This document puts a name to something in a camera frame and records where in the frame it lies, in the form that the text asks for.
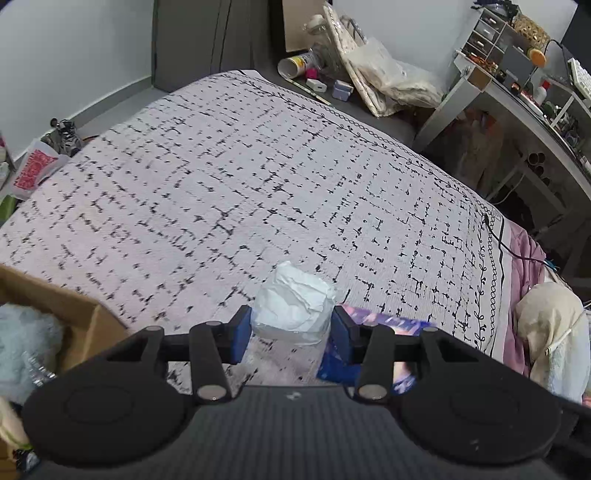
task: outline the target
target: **wicker basket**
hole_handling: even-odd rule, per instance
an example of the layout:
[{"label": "wicker basket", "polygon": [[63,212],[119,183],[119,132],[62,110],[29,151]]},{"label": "wicker basket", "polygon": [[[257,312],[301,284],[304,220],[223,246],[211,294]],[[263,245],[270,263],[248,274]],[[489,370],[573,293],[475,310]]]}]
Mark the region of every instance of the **wicker basket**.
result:
[{"label": "wicker basket", "polygon": [[521,12],[515,17],[515,26],[513,28],[517,33],[521,34],[533,48],[544,51],[546,45],[550,41],[550,36],[544,31],[544,29]]}]

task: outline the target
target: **bed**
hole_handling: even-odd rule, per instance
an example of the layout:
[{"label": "bed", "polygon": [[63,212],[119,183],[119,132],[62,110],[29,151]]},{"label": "bed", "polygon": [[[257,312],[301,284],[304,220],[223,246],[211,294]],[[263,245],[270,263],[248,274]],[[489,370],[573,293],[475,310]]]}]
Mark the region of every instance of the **bed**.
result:
[{"label": "bed", "polygon": [[[252,304],[279,262],[337,301],[428,320],[503,360],[508,221],[385,134],[266,81],[207,77],[92,141],[23,204],[0,260],[104,302],[131,329],[187,332]],[[253,336],[233,388],[313,383],[323,345]],[[186,365],[169,381],[190,386]]]}]

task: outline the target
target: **pink bedsheet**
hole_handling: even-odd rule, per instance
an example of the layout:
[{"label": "pink bedsheet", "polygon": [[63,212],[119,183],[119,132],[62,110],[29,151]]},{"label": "pink bedsheet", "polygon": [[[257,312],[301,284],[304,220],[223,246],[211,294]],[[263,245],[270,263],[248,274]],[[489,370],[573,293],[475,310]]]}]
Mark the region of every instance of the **pink bedsheet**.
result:
[{"label": "pink bedsheet", "polygon": [[[522,227],[511,221],[509,221],[509,224],[511,226],[511,250],[522,257],[545,260],[546,254],[542,247]],[[526,361],[523,341],[517,336],[517,320],[514,318],[514,309],[515,305],[529,292],[530,288],[541,281],[544,281],[544,267],[542,264],[513,257],[509,325],[505,335],[503,363],[526,376],[530,374],[530,367]]]}]

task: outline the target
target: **keyboard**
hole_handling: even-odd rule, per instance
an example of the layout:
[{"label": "keyboard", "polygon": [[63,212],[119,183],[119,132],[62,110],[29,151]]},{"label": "keyboard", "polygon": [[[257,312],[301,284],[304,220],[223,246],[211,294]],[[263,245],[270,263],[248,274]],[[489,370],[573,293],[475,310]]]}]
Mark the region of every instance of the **keyboard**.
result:
[{"label": "keyboard", "polygon": [[591,101],[591,75],[585,70],[577,59],[569,60],[570,71],[573,73],[573,83],[577,90]]}]

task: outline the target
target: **wall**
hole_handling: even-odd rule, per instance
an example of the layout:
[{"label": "wall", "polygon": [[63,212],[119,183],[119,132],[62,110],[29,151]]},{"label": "wall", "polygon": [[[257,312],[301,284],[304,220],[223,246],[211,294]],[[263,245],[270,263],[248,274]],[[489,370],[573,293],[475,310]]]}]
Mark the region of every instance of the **wall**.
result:
[{"label": "wall", "polygon": [[[561,40],[577,4],[573,0],[514,0],[522,12]],[[355,18],[395,59],[441,78],[447,75],[458,36],[476,24],[472,0],[335,0],[339,15]]]},{"label": "wall", "polygon": [[12,0],[0,12],[0,131],[13,157],[151,74],[153,0]]}]

